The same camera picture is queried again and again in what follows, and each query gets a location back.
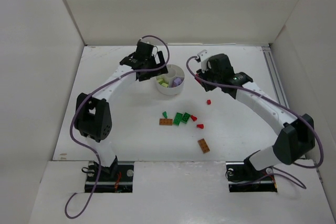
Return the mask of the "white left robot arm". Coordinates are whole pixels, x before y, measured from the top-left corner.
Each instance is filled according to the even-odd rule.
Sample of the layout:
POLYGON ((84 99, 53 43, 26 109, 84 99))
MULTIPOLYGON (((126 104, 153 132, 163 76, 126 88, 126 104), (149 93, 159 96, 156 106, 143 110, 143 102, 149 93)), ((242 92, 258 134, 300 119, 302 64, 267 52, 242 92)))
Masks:
POLYGON ((89 94, 81 93, 77 96, 70 130, 77 130, 86 139, 84 143, 78 140, 75 143, 95 154, 95 176, 112 179, 118 170, 118 159, 113 153, 111 141, 107 140, 112 131, 112 101, 134 82, 167 73, 167 62, 168 59, 156 46, 139 40, 135 51, 119 62, 116 71, 102 86, 89 94))

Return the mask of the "red sloped lego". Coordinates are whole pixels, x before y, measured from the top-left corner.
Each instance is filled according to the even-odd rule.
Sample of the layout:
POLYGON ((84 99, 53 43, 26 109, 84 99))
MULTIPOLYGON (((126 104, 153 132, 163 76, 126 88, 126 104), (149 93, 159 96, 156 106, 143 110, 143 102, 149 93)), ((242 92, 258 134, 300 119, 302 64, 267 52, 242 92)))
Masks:
POLYGON ((198 124, 196 127, 199 129, 204 129, 204 124, 198 124))
POLYGON ((191 119, 195 122, 197 120, 197 117, 191 115, 191 119))

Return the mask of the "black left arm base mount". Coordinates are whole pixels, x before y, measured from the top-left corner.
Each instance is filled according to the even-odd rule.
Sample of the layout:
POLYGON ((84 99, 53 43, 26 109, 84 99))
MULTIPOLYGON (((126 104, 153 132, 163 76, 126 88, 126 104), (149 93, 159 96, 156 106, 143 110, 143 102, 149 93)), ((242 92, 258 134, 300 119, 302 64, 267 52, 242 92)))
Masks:
MULTIPOLYGON (((81 171, 86 175, 85 192, 90 193, 97 178, 98 164, 89 162, 88 167, 83 167, 81 171)), ((118 162, 113 165, 111 173, 108 173, 107 167, 103 167, 94 192, 132 193, 133 175, 134 162, 118 162)))

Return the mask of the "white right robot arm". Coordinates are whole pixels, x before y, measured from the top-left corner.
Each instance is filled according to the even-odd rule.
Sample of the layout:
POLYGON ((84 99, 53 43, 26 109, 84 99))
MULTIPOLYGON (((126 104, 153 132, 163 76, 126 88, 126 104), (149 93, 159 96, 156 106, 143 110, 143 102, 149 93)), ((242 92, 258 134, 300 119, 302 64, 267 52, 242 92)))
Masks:
POLYGON ((244 160, 246 171, 252 173, 278 164, 291 165, 315 147, 313 119, 297 116, 281 107, 244 72, 235 72, 228 55, 210 56, 206 50, 196 56, 201 64, 195 78, 205 89, 220 88, 233 99, 249 107, 275 132, 275 143, 244 160))

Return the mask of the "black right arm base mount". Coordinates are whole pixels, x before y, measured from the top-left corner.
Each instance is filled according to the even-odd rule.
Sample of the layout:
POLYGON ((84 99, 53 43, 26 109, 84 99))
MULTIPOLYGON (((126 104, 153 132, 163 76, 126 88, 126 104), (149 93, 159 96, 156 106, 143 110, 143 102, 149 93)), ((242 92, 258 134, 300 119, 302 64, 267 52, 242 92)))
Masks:
POLYGON ((265 169, 250 170, 244 162, 226 162, 225 177, 230 193, 276 193, 278 190, 272 173, 272 169, 269 172, 265 169))

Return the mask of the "purple lego brick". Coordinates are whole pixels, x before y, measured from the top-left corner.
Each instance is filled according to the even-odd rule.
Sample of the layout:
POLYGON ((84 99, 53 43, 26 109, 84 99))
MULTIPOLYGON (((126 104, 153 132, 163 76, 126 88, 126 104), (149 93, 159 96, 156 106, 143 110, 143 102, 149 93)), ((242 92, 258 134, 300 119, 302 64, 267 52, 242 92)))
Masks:
POLYGON ((172 82, 172 88, 178 87, 183 82, 183 78, 176 77, 172 82))

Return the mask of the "yellow and red lego stack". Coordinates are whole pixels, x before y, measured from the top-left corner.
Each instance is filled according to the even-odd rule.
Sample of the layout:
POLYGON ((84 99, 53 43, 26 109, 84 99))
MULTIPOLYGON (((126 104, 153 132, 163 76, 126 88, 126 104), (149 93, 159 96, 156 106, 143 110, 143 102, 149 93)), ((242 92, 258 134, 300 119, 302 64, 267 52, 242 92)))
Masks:
POLYGON ((165 82, 165 80, 163 78, 157 78, 156 80, 158 83, 162 83, 162 82, 165 82))

